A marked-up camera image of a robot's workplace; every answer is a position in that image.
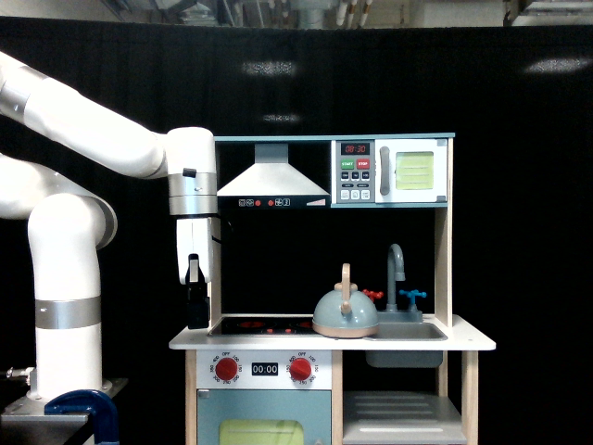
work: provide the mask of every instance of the oven door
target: oven door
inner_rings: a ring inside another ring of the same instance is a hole
[[[331,436],[329,390],[198,391],[199,445],[330,445]]]

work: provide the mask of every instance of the red faucet handle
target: red faucet handle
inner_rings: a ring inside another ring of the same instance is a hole
[[[362,293],[364,295],[366,295],[367,297],[369,297],[369,299],[371,299],[371,301],[374,303],[374,301],[376,299],[382,299],[383,296],[385,295],[383,292],[373,292],[372,290],[368,290],[368,289],[362,289]]]

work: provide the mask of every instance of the blue clamp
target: blue clamp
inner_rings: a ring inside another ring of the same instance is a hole
[[[410,299],[410,305],[416,304],[416,297],[422,297],[423,299],[426,298],[426,292],[419,292],[418,289],[414,290],[400,290],[399,295],[405,295]]]
[[[67,392],[45,405],[45,415],[88,413],[93,416],[96,445],[120,445],[118,410],[111,398],[95,389]]]

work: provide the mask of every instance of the ceiling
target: ceiling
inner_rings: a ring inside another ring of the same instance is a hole
[[[291,29],[496,27],[593,23],[593,1],[3,0],[0,15]]]

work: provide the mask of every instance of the red button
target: red button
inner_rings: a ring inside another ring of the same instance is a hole
[[[288,368],[290,376],[295,380],[307,380],[311,375],[311,365],[307,359],[295,359]]]
[[[220,380],[231,380],[237,375],[238,366],[237,363],[230,358],[221,359],[216,363],[216,377]]]
[[[359,170],[369,170],[371,168],[371,160],[368,158],[356,159],[356,168]]]

